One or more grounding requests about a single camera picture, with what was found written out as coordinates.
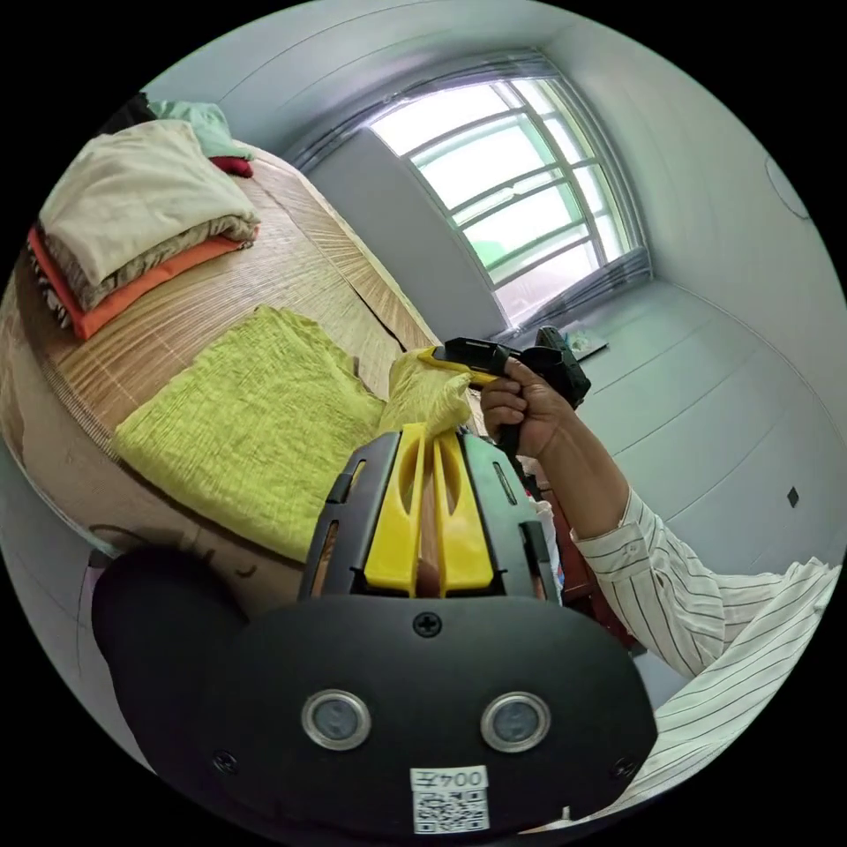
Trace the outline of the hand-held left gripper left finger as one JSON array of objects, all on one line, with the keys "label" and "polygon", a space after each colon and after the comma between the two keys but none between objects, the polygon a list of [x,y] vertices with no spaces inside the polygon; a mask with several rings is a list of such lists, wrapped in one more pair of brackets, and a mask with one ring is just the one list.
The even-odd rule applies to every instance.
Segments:
[{"label": "hand-held left gripper left finger", "polygon": [[416,585],[424,492],[424,424],[410,423],[399,441],[364,565],[372,590],[413,590]]}]

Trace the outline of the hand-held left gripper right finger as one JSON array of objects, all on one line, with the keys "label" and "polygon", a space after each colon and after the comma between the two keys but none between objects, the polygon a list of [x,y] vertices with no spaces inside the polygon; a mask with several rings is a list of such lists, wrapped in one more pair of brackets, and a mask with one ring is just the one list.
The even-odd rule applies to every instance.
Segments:
[{"label": "hand-held left gripper right finger", "polygon": [[493,568],[463,442],[455,431],[432,442],[432,486],[437,537],[439,590],[489,589]]}]

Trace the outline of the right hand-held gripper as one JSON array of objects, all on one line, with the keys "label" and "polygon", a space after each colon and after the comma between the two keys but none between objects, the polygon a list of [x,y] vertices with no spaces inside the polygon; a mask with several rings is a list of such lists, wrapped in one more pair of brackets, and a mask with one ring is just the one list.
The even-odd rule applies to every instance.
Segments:
[{"label": "right hand-held gripper", "polygon": [[[536,345],[522,351],[511,349],[494,341],[455,338],[444,346],[422,349],[416,356],[423,364],[438,369],[459,371],[467,385],[478,390],[505,375],[509,357],[525,364],[571,407],[573,412],[581,405],[590,389],[590,380],[573,357],[567,344],[559,336],[544,336]],[[509,457],[518,457],[517,431],[509,428],[496,442]]]}]

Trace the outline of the person's right hand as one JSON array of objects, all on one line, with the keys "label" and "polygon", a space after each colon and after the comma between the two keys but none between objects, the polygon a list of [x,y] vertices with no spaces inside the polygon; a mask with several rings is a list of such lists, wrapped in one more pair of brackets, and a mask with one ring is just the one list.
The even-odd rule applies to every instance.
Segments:
[{"label": "person's right hand", "polygon": [[505,375],[483,388],[480,405],[485,428],[497,441],[507,429],[517,431],[517,454],[544,466],[575,456],[573,410],[517,359],[509,357]]}]

